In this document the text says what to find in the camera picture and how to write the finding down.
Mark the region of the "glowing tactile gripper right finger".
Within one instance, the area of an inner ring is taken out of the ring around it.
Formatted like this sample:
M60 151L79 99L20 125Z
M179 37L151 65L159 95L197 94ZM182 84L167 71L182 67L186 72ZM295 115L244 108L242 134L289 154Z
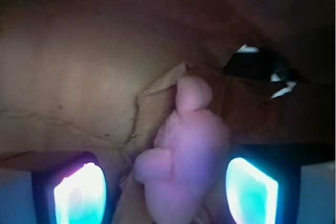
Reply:
M242 144L225 189L235 223L335 223L335 146Z

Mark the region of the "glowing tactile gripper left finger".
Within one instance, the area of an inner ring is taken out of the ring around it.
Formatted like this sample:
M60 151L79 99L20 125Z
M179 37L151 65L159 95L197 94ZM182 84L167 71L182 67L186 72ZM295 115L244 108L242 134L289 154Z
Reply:
M92 152L1 154L1 223L105 223L107 202Z

